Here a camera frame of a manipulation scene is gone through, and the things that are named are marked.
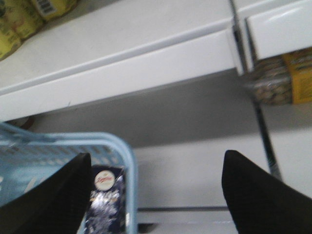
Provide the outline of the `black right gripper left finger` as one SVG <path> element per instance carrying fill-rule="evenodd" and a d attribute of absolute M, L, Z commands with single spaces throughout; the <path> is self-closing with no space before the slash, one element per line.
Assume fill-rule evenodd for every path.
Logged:
<path fill-rule="evenodd" d="M 92 167 L 80 153 L 27 193 L 0 208 L 2 234 L 75 234 L 89 205 Z"/>

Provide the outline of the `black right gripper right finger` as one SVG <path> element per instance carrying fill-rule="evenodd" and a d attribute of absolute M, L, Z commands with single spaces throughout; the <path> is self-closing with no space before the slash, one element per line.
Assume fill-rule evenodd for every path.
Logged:
<path fill-rule="evenodd" d="M 267 173 L 240 152 L 225 152 L 221 185 L 238 233 L 312 232 L 311 198 Z"/>

